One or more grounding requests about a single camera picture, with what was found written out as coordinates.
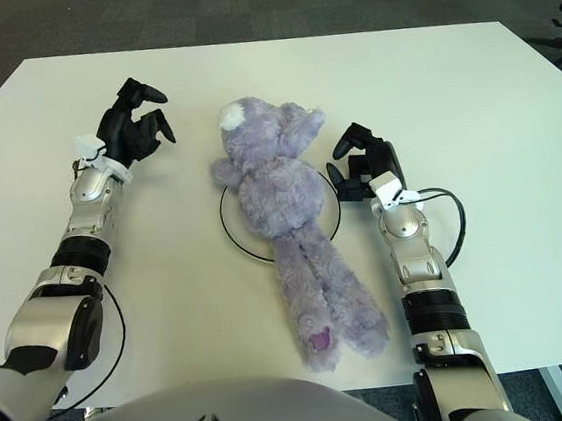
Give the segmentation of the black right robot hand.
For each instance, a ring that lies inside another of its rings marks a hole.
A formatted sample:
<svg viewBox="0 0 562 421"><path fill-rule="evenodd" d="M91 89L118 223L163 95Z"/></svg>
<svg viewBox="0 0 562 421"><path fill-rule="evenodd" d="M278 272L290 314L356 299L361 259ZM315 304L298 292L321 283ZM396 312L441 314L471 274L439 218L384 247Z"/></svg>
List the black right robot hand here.
<svg viewBox="0 0 562 421"><path fill-rule="evenodd" d="M364 153L348 157L348 178L334 164L326 164L327 174L340 201L357 202L375 198L376 193L369 182L384 173L395 175L401 181L402 188L406 189L406 180L390 141L374 136L368 128L353 122L337 141L332 152L333 160L344 158L354 148L364 150Z"/></svg>

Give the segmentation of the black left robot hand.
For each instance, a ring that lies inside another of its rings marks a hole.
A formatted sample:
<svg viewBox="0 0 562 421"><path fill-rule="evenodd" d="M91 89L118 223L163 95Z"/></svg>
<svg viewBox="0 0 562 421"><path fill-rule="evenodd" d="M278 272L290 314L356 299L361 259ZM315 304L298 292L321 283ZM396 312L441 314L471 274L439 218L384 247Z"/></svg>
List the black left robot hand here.
<svg viewBox="0 0 562 421"><path fill-rule="evenodd" d="M160 109L133 121L132 112L143 102L161 104L167 103L168 98L162 91L128 78L119 89L113 106L105 111L96 133L97 138L104 142L105 156L126 169L158 149L160 141L157 133L162 133L169 142L176 142L173 130Z"/></svg>

